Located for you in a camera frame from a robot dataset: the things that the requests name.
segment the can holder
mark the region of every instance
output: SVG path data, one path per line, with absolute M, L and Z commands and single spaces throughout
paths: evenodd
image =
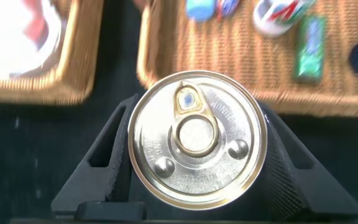
M 161 202 L 142 185 L 129 160 L 127 125 L 138 100 L 137 95 L 128 98 L 112 113 L 54 198 L 52 212 L 56 218 L 280 222 L 358 219 L 358 203 L 262 103 L 268 124 L 268 153 L 259 177 L 243 196 L 207 211 L 182 210 Z

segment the can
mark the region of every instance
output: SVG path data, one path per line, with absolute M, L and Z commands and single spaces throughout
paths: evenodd
M 265 35 L 282 35 L 305 15 L 314 2 L 315 0 L 260 0 L 254 9 L 254 25 Z
M 208 71 L 170 75 L 134 108 L 128 148 L 135 173 L 163 202 L 186 210 L 221 207 L 254 183 L 267 126 L 241 84 Z

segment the wicker tray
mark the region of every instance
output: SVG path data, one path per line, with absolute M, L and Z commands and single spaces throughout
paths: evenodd
M 104 0 L 52 2 L 68 18 L 58 65 L 41 76 L 0 80 L 0 102 L 70 105 L 90 94 Z
M 189 21 L 185 1 L 149 1 L 142 15 L 138 78 L 146 88 L 184 70 L 226 74 L 279 113 L 358 116 L 358 75 L 347 62 L 358 43 L 358 0 L 317 0 L 309 13 L 328 18 L 326 60 L 319 85 L 291 80 L 296 31 L 277 39 L 257 33 L 243 0 L 234 16 L 205 23 Z

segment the dark surface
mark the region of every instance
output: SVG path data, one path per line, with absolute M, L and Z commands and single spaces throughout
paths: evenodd
M 0 223 L 48 218 L 50 202 L 115 107 L 143 92 L 135 76 L 139 26 L 129 0 L 105 2 L 94 91 L 83 105 L 0 105 Z M 285 122 L 358 200 L 358 119 L 286 116 Z

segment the pull ring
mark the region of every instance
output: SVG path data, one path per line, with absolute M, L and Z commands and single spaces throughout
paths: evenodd
M 175 144 L 183 153 L 191 157 L 202 157 L 209 154 L 218 143 L 218 124 L 201 88 L 194 83 L 182 81 L 175 91 L 173 102 L 175 120 L 172 124 L 172 134 Z M 181 127 L 191 119 L 202 119 L 212 127 L 212 140 L 203 149 L 188 149 L 180 140 Z

